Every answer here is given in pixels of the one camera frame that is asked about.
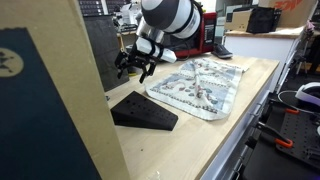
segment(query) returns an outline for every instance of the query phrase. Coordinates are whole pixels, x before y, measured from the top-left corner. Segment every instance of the red tool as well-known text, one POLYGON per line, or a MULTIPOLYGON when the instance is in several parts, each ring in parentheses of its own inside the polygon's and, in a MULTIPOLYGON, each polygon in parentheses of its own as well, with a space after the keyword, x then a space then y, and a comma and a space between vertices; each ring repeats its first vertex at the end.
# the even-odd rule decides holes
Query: red tool
POLYGON ((285 148, 292 148, 293 141, 288 138, 283 137, 278 131, 271 128, 270 126, 267 126, 266 124, 259 121, 256 124, 256 128, 260 129, 262 132, 265 132, 265 133, 275 137, 275 143, 277 143, 285 148))

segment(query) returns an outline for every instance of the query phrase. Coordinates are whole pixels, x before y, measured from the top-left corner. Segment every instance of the red machine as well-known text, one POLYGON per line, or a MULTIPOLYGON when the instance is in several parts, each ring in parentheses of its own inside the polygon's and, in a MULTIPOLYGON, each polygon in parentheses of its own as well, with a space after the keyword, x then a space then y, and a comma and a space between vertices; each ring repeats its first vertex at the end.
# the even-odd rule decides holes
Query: red machine
MULTIPOLYGON (((187 40, 184 44, 172 48, 176 56, 188 57, 192 55, 202 54, 213 51, 215 27, 216 27, 217 14, 204 13, 201 21, 200 31, 197 34, 187 40)), ((174 44, 175 41, 181 41, 180 39, 170 37, 170 43, 174 44)))

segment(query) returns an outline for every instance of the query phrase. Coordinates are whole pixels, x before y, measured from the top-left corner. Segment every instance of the table surface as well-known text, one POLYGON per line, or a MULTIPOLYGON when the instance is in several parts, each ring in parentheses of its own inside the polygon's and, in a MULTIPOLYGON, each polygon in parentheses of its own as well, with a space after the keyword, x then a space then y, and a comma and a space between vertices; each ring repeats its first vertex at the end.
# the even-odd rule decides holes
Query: table surface
MULTIPOLYGON (((175 113, 179 120, 173 131, 116 126, 125 161, 132 179, 198 179, 219 152, 233 129, 245 115, 254 98, 261 91, 278 65, 278 61, 234 56, 224 61, 204 54, 197 58, 249 68, 242 76, 235 97, 233 110, 227 118, 204 121, 182 110, 151 99, 175 113)), ((162 79, 184 62, 161 63, 145 84, 162 79)), ((105 94, 110 97, 112 108, 132 91, 148 97, 139 76, 105 94)))
POLYGON ((225 33, 226 36, 236 36, 236 37, 258 37, 258 38, 287 38, 295 39, 300 36, 304 27, 298 28, 277 28, 275 32, 270 33, 258 33, 252 34, 244 31, 228 31, 225 33))

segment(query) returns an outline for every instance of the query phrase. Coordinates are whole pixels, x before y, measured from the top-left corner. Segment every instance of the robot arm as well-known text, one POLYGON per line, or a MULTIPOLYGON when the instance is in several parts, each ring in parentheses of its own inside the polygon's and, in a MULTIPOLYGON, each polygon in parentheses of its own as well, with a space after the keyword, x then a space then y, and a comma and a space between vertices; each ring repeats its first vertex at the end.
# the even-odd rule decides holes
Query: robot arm
POLYGON ((202 9, 194 0, 141 0, 142 15, 137 41, 130 53, 120 52, 115 61, 118 78, 131 66, 142 69, 140 83, 152 76, 159 60, 174 63, 173 51, 163 47, 163 35, 188 39, 201 23, 202 9))

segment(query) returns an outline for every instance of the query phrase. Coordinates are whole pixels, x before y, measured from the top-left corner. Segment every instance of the cardboard box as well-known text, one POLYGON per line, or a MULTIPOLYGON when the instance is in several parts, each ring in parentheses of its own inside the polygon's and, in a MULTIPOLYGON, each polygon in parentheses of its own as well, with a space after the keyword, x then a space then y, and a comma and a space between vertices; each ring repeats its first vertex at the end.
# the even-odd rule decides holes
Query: cardboard box
POLYGON ((251 10, 229 13, 227 14, 224 28, 228 30, 246 31, 250 15, 251 10))
POLYGON ((317 5, 317 0, 259 0, 261 7, 282 9, 278 27, 306 25, 317 5))
POLYGON ((130 179, 79 2, 0 7, 1 179, 130 179))

